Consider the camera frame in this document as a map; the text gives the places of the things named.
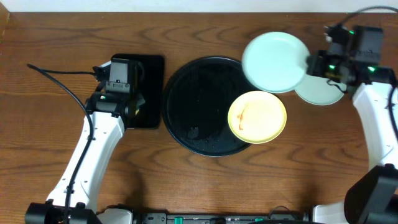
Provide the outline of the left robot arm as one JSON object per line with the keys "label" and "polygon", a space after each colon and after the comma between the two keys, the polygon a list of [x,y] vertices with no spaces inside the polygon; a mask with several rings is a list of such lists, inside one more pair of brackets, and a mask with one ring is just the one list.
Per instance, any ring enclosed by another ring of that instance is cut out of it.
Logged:
{"label": "left robot arm", "polygon": [[97,213],[98,194],[110,157],[137,114],[137,82],[101,82],[82,105],[80,139],[62,178],[44,203],[31,203],[26,223],[131,223],[132,212]]}

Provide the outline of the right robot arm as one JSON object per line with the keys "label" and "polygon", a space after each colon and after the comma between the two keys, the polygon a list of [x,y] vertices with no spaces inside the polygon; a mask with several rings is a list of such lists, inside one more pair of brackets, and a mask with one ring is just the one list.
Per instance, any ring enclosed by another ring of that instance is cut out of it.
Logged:
{"label": "right robot arm", "polygon": [[369,171],[342,202],[313,207],[312,223],[397,223],[397,80],[373,59],[332,55],[307,58],[307,73],[344,83],[366,139]]}

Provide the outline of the light green plate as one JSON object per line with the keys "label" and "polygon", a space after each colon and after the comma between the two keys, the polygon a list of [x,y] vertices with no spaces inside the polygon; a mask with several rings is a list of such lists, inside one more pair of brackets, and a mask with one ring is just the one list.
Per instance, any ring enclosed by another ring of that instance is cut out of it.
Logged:
{"label": "light green plate", "polygon": [[345,90],[346,85],[344,83],[306,75],[296,87],[295,92],[308,103],[325,106],[339,101],[343,97]]}
{"label": "light green plate", "polygon": [[243,52],[242,68],[247,80],[270,93],[294,90],[304,79],[307,46],[285,32],[268,32],[254,38]]}

